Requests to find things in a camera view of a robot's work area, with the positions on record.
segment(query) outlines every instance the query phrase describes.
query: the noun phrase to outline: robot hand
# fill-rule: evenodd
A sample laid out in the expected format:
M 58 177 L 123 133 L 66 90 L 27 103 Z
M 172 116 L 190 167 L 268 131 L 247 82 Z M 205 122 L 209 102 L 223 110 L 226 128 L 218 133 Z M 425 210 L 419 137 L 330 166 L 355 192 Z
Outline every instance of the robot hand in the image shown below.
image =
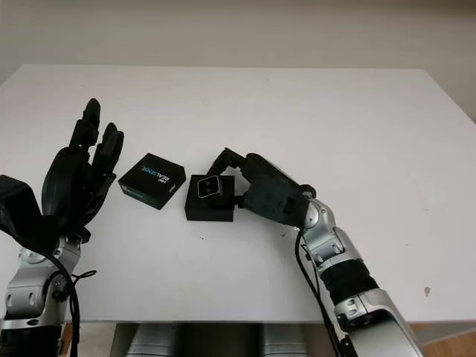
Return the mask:
M 56 356 L 58 338 L 70 297 L 73 320 L 71 356 L 79 341 L 79 302 L 71 280 L 80 245 L 89 241 L 85 228 L 101 208 L 123 146 L 123 133 L 106 127 L 89 163 L 89 148 L 99 135 L 100 104 L 91 99 L 68 147 L 61 149 L 42 188 L 42 213 L 31 188 L 0 176 L 0 230 L 23 246 L 19 268 L 7 289 L 7 314 L 0 356 Z

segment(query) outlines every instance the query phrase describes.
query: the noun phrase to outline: black cable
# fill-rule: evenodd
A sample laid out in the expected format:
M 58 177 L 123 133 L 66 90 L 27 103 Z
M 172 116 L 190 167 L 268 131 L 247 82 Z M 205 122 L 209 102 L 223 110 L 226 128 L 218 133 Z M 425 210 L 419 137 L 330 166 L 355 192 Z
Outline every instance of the black cable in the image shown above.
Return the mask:
M 71 276 L 74 278 L 74 282 L 73 282 L 74 286 L 76 286 L 76 283 L 80 281 L 81 279 L 92 277 L 93 275 L 96 275 L 96 273 L 97 273 L 97 270 L 89 270 L 79 275 L 71 274 Z
M 299 268 L 300 268 L 301 272 L 303 273 L 307 284 L 309 285 L 310 289 L 312 290 L 312 293 L 313 293 L 315 299 L 318 301 L 319 308 L 321 309 L 322 318 L 324 320 L 324 326 L 326 327 L 327 334 L 329 335 L 329 338 L 330 338 L 330 341 L 331 341 L 331 344 L 332 344 L 332 348 L 334 349 L 334 354 L 337 357 L 341 357 L 342 354 L 341 354 L 341 349 L 340 349 L 340 343 L 339 343 L 338 336 L 335 333 L 334 325 L 332 324 L 332 322 L 329 318 L 329 315 L 327 314 L 326 307 L 324 306 L 324 304 L 322 303 L 322 300 L 321 300 L 321 290 L 320 290 L 320 287 L 319 287 L 318 273 L 316 272 L 316 270 L 314 268 L 314 274 L 315 274 L 316 285 L 317 285 L 317 288 L 316 288 L 314 286 L 314 284 L 312 283 L 311 278 L 307 274 L 307 271 L 304 268 L 303 262 L 300 259 L 299 247 L 300 247 L 300 240 L 303 237 L 303 229 L 300 229 L 299 233 L 297 235 L 298 236 L 296 237 L 296 243 L 295 243 L 295 256 L 296 256 L 297 264 L 299 265 Z
M 65 266 L 53 255 L 45 252 L 42 252 L 40 254 L 43 255 L 46 259 L 50 260 L 58 268 L 59 272 L 66 280 L 66 290 L 69 294 L 69 311 L 71 313 L 71 321 L 73 323 L 73 336 L 71 339 L 70 357 L 77 357 L 77 345 L 80 342 L 80 302 L 77 297 L 75 284 L 78 279 L 73 282 Z

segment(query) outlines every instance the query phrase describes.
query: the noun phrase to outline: table surface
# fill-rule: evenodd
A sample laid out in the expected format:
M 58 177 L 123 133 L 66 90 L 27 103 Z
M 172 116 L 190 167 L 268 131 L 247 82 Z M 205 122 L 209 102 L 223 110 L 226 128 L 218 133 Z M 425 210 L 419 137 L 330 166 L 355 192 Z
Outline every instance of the table surface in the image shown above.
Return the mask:
M 188 178 L 257 152 L 316 188 L 408 321 L 476 319 L 476 127 L 424 71 L 23 65 L 1 86 L 1 173 L 39 199 L 90 97 L 125 132 L 119 177 L 147 152 Z M 187 188 L 158 211 L 113 184 L 76 269 L 98 270 L 83 320 L 321 319 L 292 228 L 188 222 Z M 4 295 L 19 247 L 0 235 Z

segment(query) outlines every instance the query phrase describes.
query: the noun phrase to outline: black box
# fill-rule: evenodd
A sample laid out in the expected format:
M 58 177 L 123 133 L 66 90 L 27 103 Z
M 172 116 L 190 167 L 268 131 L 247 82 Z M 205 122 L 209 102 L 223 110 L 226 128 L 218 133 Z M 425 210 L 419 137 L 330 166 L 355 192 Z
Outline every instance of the black box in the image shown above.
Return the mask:
M 234 176 L 192 175 L 185 215 L 189 221 L 233 222 Z
M 185 169 L 152 154 L 145 155 L 119 180 L 122 191 L 160 210 L 185 182 Z

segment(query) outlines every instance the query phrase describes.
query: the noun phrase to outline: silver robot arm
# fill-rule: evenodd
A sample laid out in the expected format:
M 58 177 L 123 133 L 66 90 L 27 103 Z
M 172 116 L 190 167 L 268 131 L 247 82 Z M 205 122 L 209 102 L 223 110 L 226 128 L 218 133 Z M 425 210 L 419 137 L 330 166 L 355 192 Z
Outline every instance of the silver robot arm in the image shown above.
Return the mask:
M 216 158 L 208 175 L 220 175 L 228 167 L 239 168 L 250 184 L 242 196 L 234 197 L 234 204 L 300 229 L 295 246 L 300 268 L 306 274 L 299 259 L 302 238 L 316 274 L 329 291 L 337 321 L 347 334 L 339 341 L 327 312 L 323 311 L 336 354 L 346 357 L 423 356 L 414 334 L 387 292 L 370 276 L 349 237 L 337 227 L 331 209 L 315 199 L 317 195 L 312 186 L 298 184 L 256 153 L 242 157 L 228 148 Z M 308 276 L 306 280 L 314 289 Z M 313 292 L 321 310 L 325 309 L 317 290 Z
M 317 199 L 309 200 L 303 239 L 347 334 L 341 345 L 345 356 L 424 356 L 388 293 L 377 286 L 349 237 L 337 227 L 331 209 Z

